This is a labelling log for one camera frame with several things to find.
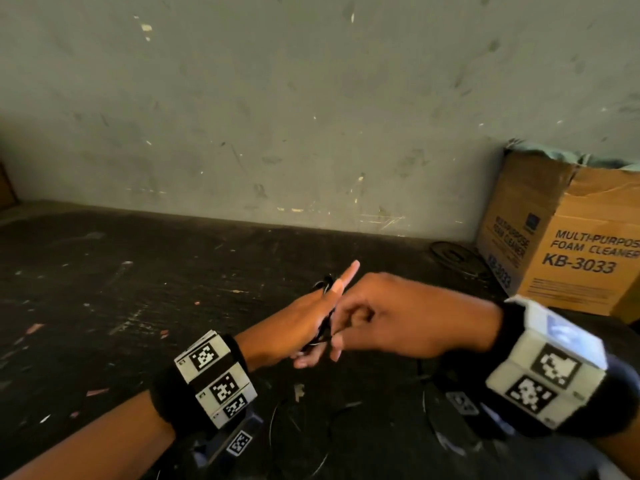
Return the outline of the person's right hand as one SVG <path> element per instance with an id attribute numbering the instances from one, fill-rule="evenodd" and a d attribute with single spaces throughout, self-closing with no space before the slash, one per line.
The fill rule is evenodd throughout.
<path id="1" fill-rule="evenodd" d="M 491 301 L 388 273 L 367 273 L 344 295 L 364 295 L 374 309 L 374 346 L 366 351 L 418 359 L 483 353 L 502 324 L 502 309 Z"/>

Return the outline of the person's left hand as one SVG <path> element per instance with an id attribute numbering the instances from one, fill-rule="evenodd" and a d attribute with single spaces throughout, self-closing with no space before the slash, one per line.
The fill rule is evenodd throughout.
<path id="1" fill-rule="evenodd" d="M 281 311 L 244 330 L 235 337 L 249 372 L 270 367 L 291 358 L 296 369 L 316 366 L 327 343 L 320 343 L 308 352 L 302 349 L 315 338 L 322 322 L 336 307 L 344 288 L 360 267 L 354 261 L 334 282 L 332 288 L 306 294 Z"/>

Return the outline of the black cable tie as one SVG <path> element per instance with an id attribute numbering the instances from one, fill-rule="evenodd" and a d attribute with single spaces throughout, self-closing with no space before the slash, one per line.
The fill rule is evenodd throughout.
<path id="1" fill-rule="evenodd" d="M 313 285 L 312 290 L 322 290 L 323 294 L 326 294 L 329 290 L 331 290 L 334 282 L 334 277 L 332 277 L 331 274 L 327 274 L 322 280 L 316 282 Z M 334 311 L 335 307 L 333 307 L 331 311 L 329 311 L 329 313 L 323 318 L 323 321 L 318 327 L 314 338 L 301 348 L 301 353 L 307 353 L 311 348 L 324 343 L 331 338 L 331 320 Z"/>

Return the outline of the person's right forearm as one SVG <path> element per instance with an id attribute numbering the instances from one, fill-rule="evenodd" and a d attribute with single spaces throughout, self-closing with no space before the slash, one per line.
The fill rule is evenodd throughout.
<path id="1" fill-rule="evenodd" d="M 624 431 L 598 438 L 594 444 L 630 480 L 640 480 L 640 413 Z"/>

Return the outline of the person's left forearm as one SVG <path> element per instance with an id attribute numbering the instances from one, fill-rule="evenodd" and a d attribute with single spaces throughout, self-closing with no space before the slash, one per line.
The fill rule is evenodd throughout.
<path id="1" fill-rule="evenodd" d="M 176 439 L 149 391 L 103 414 L 4 480 L 141 480 Z"/>

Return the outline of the black round disc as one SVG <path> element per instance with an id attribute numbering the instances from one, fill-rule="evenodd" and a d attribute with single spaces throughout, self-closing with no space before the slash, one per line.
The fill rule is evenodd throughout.
<path id="1" fill-rule="evenodd" d="M 487 282 L 492 274 L 484 260 L 473 250 L 455 242 L 435 241 L 429 253 L 442 266 L 470 279 Z"/>

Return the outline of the white marker wrist tracker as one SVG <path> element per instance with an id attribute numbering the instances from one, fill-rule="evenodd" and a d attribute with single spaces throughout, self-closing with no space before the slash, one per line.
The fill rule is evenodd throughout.
<path id="1" fill-rule="evenodd" d="M 202 480 L 228 478 L 264 420 L 236 340 L 209 330 L 152 380 L 150 400 L 184 453 L 175 468 Z"/>
<path id="2" fill-rule="evenodd" d="M 585 439 L 626 430 L 640 414 L 640 376 L 603 341 L 539 303 L 514 296 L 485 353 L 451 351 L 432 377 L 476 435 Z"/>

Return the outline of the brown cardboard box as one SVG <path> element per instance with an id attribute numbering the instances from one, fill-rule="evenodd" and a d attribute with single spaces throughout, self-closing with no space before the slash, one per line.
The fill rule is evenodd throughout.
<path id="1" fill-rule="evenodd" d="M 508 296 L 640 320 L 640 173 L 504 155 L 476 247 Z"/>

